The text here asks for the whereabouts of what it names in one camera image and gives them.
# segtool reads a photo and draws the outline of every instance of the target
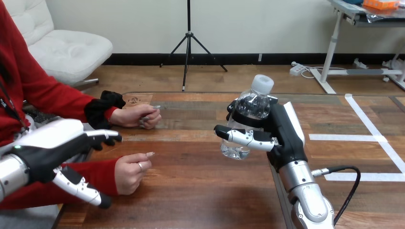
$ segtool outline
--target robotic arm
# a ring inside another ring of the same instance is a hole
[[[228,107],[230,113],[233,106],[231,104]],[[263,128],[264,132],[246,132],[244,129],[217,125],[214,130],[217,136],[230,142],[267,151],[270,164],[280,174],[288,199],[293,205],[291,218],[298,229],[333,229],[339,217],[333,219],[333,207],[322,195],[315,177],[339,171],[339,168],[342,170],[342,167],[310,170],[304,152],[304,134],[291,103],[284,106],[272,104]],[[338,216],[342,214],[350,198],[346,200]]]
[[[100,208],[108,208],[111,198],[100,193],[85,178],[60,165],[90,147],[101,148],[104,141],[122,141],[116,131],[84,131],[79,120],[61,119],[25,135],[0,159],[0,202],[19,188],[39,181],[54,182],[62,190]]]

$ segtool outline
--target white cushion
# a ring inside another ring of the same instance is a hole
[[[72,85],[110,57],[113,46],[108,39],[87,32],[54,30],[28,49],[48,75]]]
[[[53,30],[45,0],[3,0],[27,45],[32,45]]]

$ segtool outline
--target tripod leg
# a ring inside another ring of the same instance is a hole
[[[189,46],[189,59],[190,59],[190,63],[189,63],[189,64],[192,64],[192,63],[191,63],[191,60],[192,60],[192,54],[191,54],[191,38],[190,38],[190,46]]]
[[[187,74],[187,69],[188,69],[187,62],[189,60],[190,46],[191,46],[191,37],[187,37],[186,65],[184,66],[183,89],[182,89],[183,92],[186,87],[186,74]]]
[[[183,40],[176,46],[176,48],[173,49],[173,51],[171,51],[171,53],[169,54],[169,56],[160,64],[160,68],[163,66],[163,63],[165,63],[166,61],[168,61],[170,59],[170,56],[180,47],[181,43],[183,43],[183,41],[187,38],[187,36],[184,36]]]
[[[210,51],[208,51],[208,49],[206,49],[206,48],[204,47],[204,45],[201,44],[201,42],[200,42],[199,40],[197,40],[197,38],[195,38],[194,35],[193,35],[192,37],[194,38],[194,40],[195,40],[208,54],[211,55],[212,59],[214,60],[214,62],[215,62],[217,65],[221,66],[221,67],[225,70],[225,72],[228,72],[228,70],[227,70],[222,64],[219,64],[219,63],[218,63],[218,61],[216,60],[216,58],[214,57],[214,55],[212,55],[212,54],[210,53]]]

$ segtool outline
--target fingernail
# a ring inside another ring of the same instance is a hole
[[[153,155],[155,155],[155,152],[146,153],[146,156],[147,156],[148,158],[151,158]]]

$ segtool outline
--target black scrunchie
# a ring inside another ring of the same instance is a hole
[[[119,109],[125,106],[122,95],[115,92],[103,91],[100,99],[93,99],[85,107],[85,116],[88,123],[94,129],[111,128],[108,120],[104,116],[104,112],[113,106]]]

